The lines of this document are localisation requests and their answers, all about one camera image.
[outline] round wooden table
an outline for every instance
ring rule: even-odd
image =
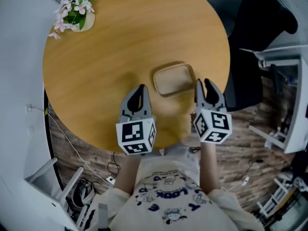
[[[196,78],[209,78],[224,91],[230,53],[214,9],[206,0],[95,0],[93,7],[89,31],[65,31],[46,42],[44,84],[58,117],[85,142],[122,152],[115,129],[120,103],[145,84],[156,116],[154,148],[188,136],[193,91],[163,98],[154,89],[153,73],[185,62]]]

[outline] wooden tray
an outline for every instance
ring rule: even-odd
[[[158,70],[154,76],[156,91],[164,98],[194,90],[196,78],[189,64],[177,64]]]

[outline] flower vase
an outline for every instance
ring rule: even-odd
[[[72,30],[74,32],[84,32],[87,31],[89,29],[91,29],[94,25],[94,21],[95,21],[95,14],[92,12],[89,12],[86,14],[86,21],[85,24],[83,26],[83,28],[80,30],[79,29],[79,23],[75,24],[75,26],[72,28]]]

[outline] electrical outlet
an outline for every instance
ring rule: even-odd
[[[109,182],[110,184],[112,184],[112,185],[114,185],[115,182],[116,182],[115,178],[113,178],[113,177],[111,177],[111,176],[109,176],[109,177],[106,179],[106,181],[108,181],[108,182]]]
[[[246,186],[247,183],[248,183],[248,181],[249,181],[249,176],[248,176],[248,175],[245,175],[245,176],[241,179],[240,184],[241,184],[242,186]]]
[[[32,111],[32,105],[31,104],[27,104],[26,105],[26,114]]]

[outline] black office chair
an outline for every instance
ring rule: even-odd
[[[243,0],[229,37],[231,64],[224,92],[228,111],[241,110],[263,100],[261,71],[255,55],[248,51],[265,50],[287,31],[297,31],[292,13],[276,0]]]

